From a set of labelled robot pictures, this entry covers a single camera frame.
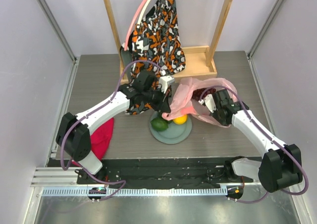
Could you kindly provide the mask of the pink plastic bag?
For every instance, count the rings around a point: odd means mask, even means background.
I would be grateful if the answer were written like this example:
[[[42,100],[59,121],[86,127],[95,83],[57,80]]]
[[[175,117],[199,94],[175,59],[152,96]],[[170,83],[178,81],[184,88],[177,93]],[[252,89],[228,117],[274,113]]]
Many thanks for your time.
[[[203,122],[223,127],[215,118],[210,116],[208,108],[200,105],[198,102],[201,93],[206,88],[219,85],[225,86],[237,93],[235,86],[224,78],[199,80],[197,78],[187,77],[181,79],[170,104],[171,113],[164,112],[162,118],[170,121],[186,114],[190,114]]]

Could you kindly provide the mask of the fake green lime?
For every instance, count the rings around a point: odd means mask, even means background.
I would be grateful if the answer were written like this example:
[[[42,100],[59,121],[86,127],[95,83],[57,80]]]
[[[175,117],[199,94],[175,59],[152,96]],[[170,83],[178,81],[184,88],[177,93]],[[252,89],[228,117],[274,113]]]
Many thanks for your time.
[[[160,117],[151,120],[150,124],[155,131],[165,131],[168,129],[168,122]]]

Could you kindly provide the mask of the fake red grapes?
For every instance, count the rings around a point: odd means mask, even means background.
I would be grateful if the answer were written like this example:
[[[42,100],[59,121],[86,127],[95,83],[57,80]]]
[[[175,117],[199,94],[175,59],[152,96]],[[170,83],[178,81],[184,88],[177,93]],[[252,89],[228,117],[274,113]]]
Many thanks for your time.
[[[201,99],[201,96],[202,99],[204,99],[207,95],[214,94],[216,92],[216,88],[211,88],[204,92],[205,89],[206,88],[194,90],[192,94],[192,99],[199,101]]]

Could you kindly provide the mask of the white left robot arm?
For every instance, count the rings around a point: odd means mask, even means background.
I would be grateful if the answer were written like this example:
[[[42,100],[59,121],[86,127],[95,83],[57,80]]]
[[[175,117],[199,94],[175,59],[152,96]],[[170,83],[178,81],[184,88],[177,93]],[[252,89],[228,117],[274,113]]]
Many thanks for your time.
[[[117,86],[111,96],[94,107],[76,115],[66,113],[61,119],[56,143],[89,172],[88,178],[93,183],[102,183],[106,172],[92,151],[90,136],[105,122],[136,104],[169,113],[169,87],[173,82],[171,75],[157,78],[150,71],[141,71],[133,82]]]

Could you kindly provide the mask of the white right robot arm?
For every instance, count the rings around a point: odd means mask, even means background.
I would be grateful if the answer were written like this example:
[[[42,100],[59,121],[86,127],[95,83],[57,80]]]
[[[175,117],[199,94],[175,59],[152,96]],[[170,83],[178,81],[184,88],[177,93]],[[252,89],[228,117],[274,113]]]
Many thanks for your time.
[[[218,90],[203,98],[205,106],[222,126],[233,125],[255,146],[261,161],[237,158],[226,167],[224,177],[234,182],[241,176],[257,180],[273,193],[303,181],[301,151],[295,144],[287,145],[267,130],[241,100],[234,101],[229,89]]]

